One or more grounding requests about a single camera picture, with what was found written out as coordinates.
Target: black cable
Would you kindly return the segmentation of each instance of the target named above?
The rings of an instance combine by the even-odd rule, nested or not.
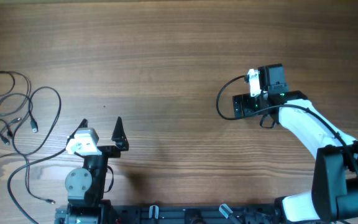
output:
[[[35,90],[31,95],[31,82],[30,80],[23,74],[21,73],[18,73],[18,72],[5,72],[5,71],[0,71],[0,73],[5,73],[5,74],[8,74],[11,78],[12,78],[12,86],[11,86],[11,89],[3,94],[0,94],[0,97],[2,96],[2,98],[0,99],[0,105],[3,103],[4,100],[6,100],[7,98],[11,97],[11,96],[16,96],[16,95],[19,95],[19,96],[23,96],[24,99],[22,101],[22,103],[14,110],[14,111],[11,111],[11,112],[8,112],[8,113],[0,113],[0,116],[7,116],[7,115],[10,115],[10,114],[13,114],[13,113],[16,113],[18,112],[19,110],[21,110],[23,108],[23,106],[25,105],[25,103],[28,101],[28,110],[27,110],[27,113],[26,115],[24,116],[24,118],[22,119],[22,121],[17,125],[17,127],[15,128],[14,132],[12,133],[12,131],[10,130],[9,128],[9,125],[6,124],[5,127],[2,128],[2,130],[0,130],[0,137],[1,137],[1,140],[6,143],[6,144],[9,144],[9,140],[7,138],[5,138],[3,135],[2,135],[2,132],[7,129],[8,132],[7,132],[7,135],[8,137],[11,137],[12,139],[12,145],[16,151],[16,153],[10,153],[10,154],[5,154],[5,155],[1,155],[0,158],[2,157],[7,157],[7,156],[15,156],[15,155],[20,155],[24,158],[25,160],[25,163],[28,164],[29,163],[29,160],[28,158],[26,158],[26,156],[28,155],[31,155],[33,153],[36,153],[46,142],[47,138],[49,137],[50,133],[52,132],[52,129],[54,128],[54,126],[56,125],[56,122],[57,122],[57,119],[60,115],[60,110],[61,110],[61,107],[62,107],[62,101],[61,101],[61,98],[60,98],[60,95],[58,94],[58,92],[53,89],[53,88],[50,88],[50,87],[47,87],[47,86],[44,86],[44,87],[41,87],[37,90]],[[26,83],[27,83],[27,91],[25,94],[23,93],[11,93],[10,92],[13,90],[13,88],[15,87],[15,84],[16,84],[16,81],[15,81],[15,78],[13,75],[18,75],[18,76],[22,76]],[[42,142],[42,144],[34,151],[28,153],[28,154],[23,154],[21,153],[17,148],[16,148],[16,145],[14,144],[14,140],[15,140],[15,136],[16,136],[16,132],[17,130],[21,127],[21,125],[24,123],[24,121],[26,121],[26,119],[30,116],[31,118],[31,125],[35,125],[37,126],[37,123],[35,122],[35,119],[34,117],[32,116],[32,101],[31,99],[33,98],[33,96],[35,95],[35,93],[37,93],[39,90],[41,89],[45,89],[45,88],[49,88],[51,90],[53,90],[57,96],[58,96],[58,99],[59,99],[59,107],[58,107],[58,111],[57,111],[57,115],[52,123],[52,126],[48,132],[48,134],[46,135],[44,141]],[[27,189],[27,192],[33,196],[34,198],[37,198],[39,200],[43,200],[45,202],[48,202],[48,203],[55,203],[55,201],[53,200],[50,200],[50,199],[44,199],[44,198],[41,198],[41,197],[38,197],[36,195],[34,195],[31,191],[30,191],[30,184],[29,184],[29,181],[30,181],[30,169],[29,167],[26,168],[26,172],[25,172],[25,186],[26,186],[26,189]]]
[[[50,89],[50,90],[54,91],[54,92],[56,93],[56,95],[58,96],[59,104],[58,104],[58,109],[57,109],[57,112],[56,112],[55,119],[53,120],[52,125],[51,125],[51,127],[50,127],[50,129],[49,129],[49,131],[48,131],[48,133],[47,133],[47,135],[46,135],[46,137],[44,138],[44,140],[42,141],[42,143],[41,143],[40,146],[38,146],[36,149],[34,149],[32,152],[29,152],[29,153],[20,152],[20,151],[18,150],[18,148],[16,147],[16,144],[15,144],[15,136],[16,136],[17,130],[23,125],[23,123],[26,121],[26,119],[27,119],[29,116],[30,116],[31,121],[35,121],[34,117],[32,116],[32,113],[31,113],[31,111],[32,111],[32,98],[34,97],[34,95],[35,95],[39,90],[43,90],[43,89]],[[25,95],[22,94],[22,93],[12,93],[12,94],[6,95],[6,96],[4,96],[4,97],[2,97],[2,98],[0,99],[0,106],[1,106],[1,104],[2,104],[7,98],[9,98],[9,97],[11,97],[11,96],[14,96],[14,95],[21,95],[21,96],[24,96],[24,97],[27,98],[27,96],[25,96]],[[22,121],[21,121],[21,122],[17,125],[17,127],[15,128],[15,130],[14,130],[14,132],[13,132],[13,138],[12,138],[12,146],[13,146],[14,150],[15,150],[18,154],[24,155],[24,156],[29,156],[29,155],[32,155],[32,154],[36,153],[36,152],[37,152],[38,150],[40,150],[40,148],[45,144],[45,142],[47,141],[47,139],[48,139],[50,133],[52,132],[53,128],[55,127],[55,125],[56,125],[56,123],[57,123],[57,121],[58,121],[58,119],[59,119],[60,111],[61,111],[61,109],[62,109],[62,99],[60,98],[60,95],[59,95],[58,91],[55,90],[55,89],[52,88],[52,87],[49,87],[49,86],[43,86],[43,87],[40,87],[40,88],[36,89],[36,90],[31,94],[31,96],[28,98],[28,101],[29,101],[29,102],[28,102],[28,110],[27,110],[27,113],[25,114],[25,116],[24,116],[24,118],[22,119]]]
[[[232,82],[242,78],[244,76],[239,76],[237,78],[234,78],[232,80],[230,80],[227,84],[225,84],[222,88],[221,88],[221,91],[219,91],[218,93],[218,96],[216,98],[216,110],[218,112],[218,114],[223,118],[223,119],[226,119],[226,120],[238,120],[238,119],[244,119],[244,118],[249,118],[251,116],[254,116],[254,115],[258,115],[260,112],[263,112],[263,111],[267,111],[267,110],[271,110],[271,109],[275,109],[275,108],[284,108],[284,107],[288,107],[288,108],[297,108],[297,109],[300,109],[300,110],[303,110],[307,113],[309,113],[310,115],[314,116],[316,119],[318,119],[334,136],[336,139],[338,139],[338,141],[343,145],[343,148],[348,156],[348,159],[350,160],[351,162],[351,166],[354,168],[355,170],[355,173],[356,173],[356,176],[357,176],[357,180],[358,180],[358,165],[356,163],[356,159],[353,157],[352,153],[350,152],[350,149],[348,148],[347,144],[345,143],[345,141],[343,141],[341,135],[337,132],[335,132],[335,130],[333,130],[333,128],[322,118],[320,117],[319,115],[317,115],[316,113],[312,112],[309,108],[304,108],[302,106],[298,106],[298,105],[276,105],[276,106],[269,106],[268,108],[264,108],[264,109],[261,109],[261,110],[258,110],[258,111],[255,111],[251,114],[248,114],[248,115],[245,115],[245,116],[241,116],[241,117],[238,117],[238,118],[227,118],[225,116],[223,116],[223,114],[220,112],[219,110],[219,99],[220,99],[220,96],[223,92],[223,90]]]
[[[31,93],[31,82],[29,80],[29,78],[27,78],[25,75],[19,73],[19,72],[13,72],[13,71],[0,71],[0,74],[8,74],[11,78],[12,78],[12,86],[11,86],[11,89],[3,94],[0,94],[0,97],[1,96],[6,96],[7,94],[10,94],[10,92],[14,89],[15,85],[16,85],[16,81],[15,81],[15,78],[14,78],[14,75],[18,75],[18,76],[21,76],[24,78],[24,80],[26,81],[27,83],[27,90],[26,90],[26,93],[25,95],[27,96],[30,96],[30,93]],[[11,112],[7,112],[7,113],[0,113],[0,116],[8,116],[8,115],[11,115],[11,114],[14,114],[16,112],[18,112],[19,110],[21,110],[23,108],[23,106],[25,105],[25,103],[27,102],[27,98],[25,98],[23,100],[23,102],[16,108],[14,109],[13,111]]]
[[[264,115],[262,116],[262,118],[260,119],[260,122],[259,122],[259,126],[260,126],[260,127],[266,128],[266,129],[272,129],[272,128],[274,128],[274,127],[276,126],[276,121],[275,121],[275,120],[273,120],[273,123],[272,123],[272,125],[271,125],[270,127],[264,126],[264,121],[265,121],[265,119],[266,119],[267,117],[269,117],[269,116],[270,116],[270,115],[268,115],[268,114],[264,114]]]
[[[39,162],[43,162],[43,161],[47,161],[48,159],[51,159],[51,158],[54,158],[54,157],[57,157],[58,155],[62,154],[64,151],[66,151],[66,149],[62,149],[61,151],[59,151],[58,153],[55,153],[51,156],[48,156],[48,157],[45,157],[43,159],[39,159],[39,160],[36,160],[34,162],[30,162],[28,164],[25,164],[19,168],[17,168],[15,171],[13,171],[13,173],[9,176],[8,180],[7,180],[7,191],[9,193],[9,196],[11,196],[11,199],[12,201],[15,203],[16,207],[23,213],[23,215],[28,218],[32,223],[37,223],[29,214],[27,214],[27,212],[25,212],[25,210],[19,205],[19,203],[17,202],[15,196],[13,195],[12,193],[12,189],[11,189],[11,181],[12,181],[12,178],[22,169],[26,168],[26,167],[29,167],[31,165],[34,165],[34,164],[37,164]]]
[[[244,78],[245,75],[241,75],[239,77],[236,77],[236,78],[233,78],[232,80],[230,80],[228,83],[226,83],[226,85],[224,85],[222,88],[221,88],[221,91],[219,91],[218,93],[218,97],[216,98],[216,111],[218,112],[218,114],[223,118],[223,119],[226,119],[226,120],[237,120],[237,118],[227,118],[225,116],[223,116],[223,114],[221,113],[221,111],[219,110],[219,99],[221,97],[221,94],[223,92],[223,90],[228,86],[230,85],[232,82],[240,79],[240,78]]]
[[[7,123],[6,121],[4,121],[3,119],[0,119],[0,121],[2,121],[2,122],[5,124],[5,126],[2,128],[1,132],[5,131],[5,129],[8,129],[8,131],[10,131],[9,126],[10,126],[11,124],[14,124],[14,123],[19,122],[21,119],[22,119],[22,118],[15,118],[15,119],[13,119],[12,121],[10,121],[9,123]],[[7,139],[2,135],[2,133],[0,133],[0,137],[1,137],[1,140],[6,144]]]
[[[107,166],[107,169],[110,170],[112,178],[111,178],[111,182],[110,182],[110,186],[109,186],[108,190],[105,191],[104,193],[109,192],[112,189],[112,185],[114,184],[114,173],[112,172],[112,168],[110,166]]]

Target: wood grain surface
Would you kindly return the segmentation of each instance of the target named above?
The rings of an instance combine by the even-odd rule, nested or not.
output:
[[[358,2],[169,1],[0,6],[0,70],[27,75],[33,90],[51,86],[62,113],[34,161],[65,147],[83,118],[110,144],[118,116],[129,152],[110,159],[115,183],[105,198],[115,205],[242,205],[311,189],[314,159],[281,126],[260,118],[225,121],[215,110],[220,88],[250,68],[282,63],[291,90],[358,138]],[[0,93],[11,80],[0,75]],[[233,83],[221,110],[233,116]],[[14,92],[25,92],[17,78]],[[20,98],[6,101],[11,110]],[[17,134],[23,152],[35,149],[57,110],[57,97],[34,98],[39,133],[29,121]],[[23,116],[21,111],[9,119]],[[0,141],[0,155],[13,152]],[[0,223],[27,223],[11,201],[7,178],[24,161],[0,159]],[[64,153],[31,170],[33,199],[24,173],[12,181],[19,203],[40,223],[67,204],[64,180],[82,166]]]

